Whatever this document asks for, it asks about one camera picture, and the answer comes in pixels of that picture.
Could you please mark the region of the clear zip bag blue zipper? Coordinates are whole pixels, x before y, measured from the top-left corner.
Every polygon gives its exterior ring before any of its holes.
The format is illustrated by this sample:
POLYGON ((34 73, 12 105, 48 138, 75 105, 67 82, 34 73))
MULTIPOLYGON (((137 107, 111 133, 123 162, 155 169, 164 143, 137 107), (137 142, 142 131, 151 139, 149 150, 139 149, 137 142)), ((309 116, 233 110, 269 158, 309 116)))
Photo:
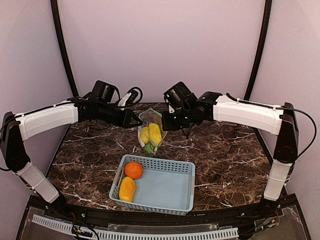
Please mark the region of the clear zip bag blue zipper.
POLYGON ((139 115, 142 126, 138 127, 137 138, 140 146, 149 156, 155 156, 167 132, 163 130, 162 114, 149 108, 139 115))

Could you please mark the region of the orange toy fruit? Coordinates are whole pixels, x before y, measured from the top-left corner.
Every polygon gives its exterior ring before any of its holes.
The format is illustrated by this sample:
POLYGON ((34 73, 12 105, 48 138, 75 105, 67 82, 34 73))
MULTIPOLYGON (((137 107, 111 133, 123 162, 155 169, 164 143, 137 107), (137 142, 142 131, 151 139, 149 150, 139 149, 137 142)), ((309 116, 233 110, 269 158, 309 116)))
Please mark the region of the orange toy fruit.
POLYGON ((138 162, 132 161, 125 165, 124 173, 127 177, 137 180, 143 175, 143 167, 138 162))

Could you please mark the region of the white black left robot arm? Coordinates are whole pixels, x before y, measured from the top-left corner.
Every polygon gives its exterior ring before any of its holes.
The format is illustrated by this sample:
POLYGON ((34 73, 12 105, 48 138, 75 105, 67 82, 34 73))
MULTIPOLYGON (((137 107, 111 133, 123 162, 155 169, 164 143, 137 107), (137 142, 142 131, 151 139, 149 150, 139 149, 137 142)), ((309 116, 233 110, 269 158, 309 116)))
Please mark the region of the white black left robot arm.
POLYGON ((74 97, 30 112, 7 112, 0 128, 1 171, 12 172, 51 205, 64 204, 64 195, 46 178, 44 167, 37 167, 26 147, 34 147, 47 157, 58 145, 57 133, 67 126, 87 120, 101 120, 116 127, 134 128, 142 121, 128 106, 74 97))

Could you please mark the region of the orange yellow toy mango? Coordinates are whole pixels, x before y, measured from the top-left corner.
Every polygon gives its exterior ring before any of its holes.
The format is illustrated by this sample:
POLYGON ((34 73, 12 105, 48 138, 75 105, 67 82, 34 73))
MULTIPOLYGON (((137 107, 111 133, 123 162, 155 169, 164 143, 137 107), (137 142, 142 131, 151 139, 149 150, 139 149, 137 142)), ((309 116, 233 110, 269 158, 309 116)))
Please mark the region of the orange yellow toy mango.
POLYGON ((136 192, 136 184, 135 181, 131 178, 126 176, 120 185, 119 189, 119 199, 125 202, 132 202, 134 199, 134 195, 136 192))

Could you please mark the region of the green toy bitter gourd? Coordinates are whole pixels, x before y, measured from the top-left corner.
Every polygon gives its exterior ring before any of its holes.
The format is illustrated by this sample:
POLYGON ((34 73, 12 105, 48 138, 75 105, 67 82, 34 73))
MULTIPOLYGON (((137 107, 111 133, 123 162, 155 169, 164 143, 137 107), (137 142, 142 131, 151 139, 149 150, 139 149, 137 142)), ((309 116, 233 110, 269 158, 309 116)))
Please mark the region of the green toy bitter gourd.
POLYGON ((144 146, 144 151, 148 154, 148 155, 152 155, 155 153, 155 147, 153 146, 153 144, 151 142, 148 142, 147 144, 145 144, 144 146))

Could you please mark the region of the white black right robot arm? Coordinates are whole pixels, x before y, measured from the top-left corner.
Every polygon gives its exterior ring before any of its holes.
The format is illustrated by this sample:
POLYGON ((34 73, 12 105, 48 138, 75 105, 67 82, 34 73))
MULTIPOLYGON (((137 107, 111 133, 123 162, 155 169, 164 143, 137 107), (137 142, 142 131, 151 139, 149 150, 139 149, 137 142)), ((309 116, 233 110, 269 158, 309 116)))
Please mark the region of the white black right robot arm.
POLYGON ((211 91, 196 97, 187 89, 177 88, 167 90, 164 101, 168 106, 162 114, 164 131, 186 129, 203 121, 216 121, 245 125, 277 136, 263 198, 273 202, 279 199, 291 169, 300 157, 297 110, 292 104, 261 104, 211 91))

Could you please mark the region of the yellow wrinkled toy fruit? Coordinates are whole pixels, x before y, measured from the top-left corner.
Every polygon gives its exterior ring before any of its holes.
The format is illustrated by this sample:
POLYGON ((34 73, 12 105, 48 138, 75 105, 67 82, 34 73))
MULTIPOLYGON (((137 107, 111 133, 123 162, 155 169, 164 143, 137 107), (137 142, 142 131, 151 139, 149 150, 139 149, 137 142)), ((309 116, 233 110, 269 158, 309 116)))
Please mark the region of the yellow wrinkled toy fruit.
POLYGON ((157 146, 162 140, 161 129, 158 124, 150 123, 148 125, 149 128, 149 138, 154 142, 157 146))

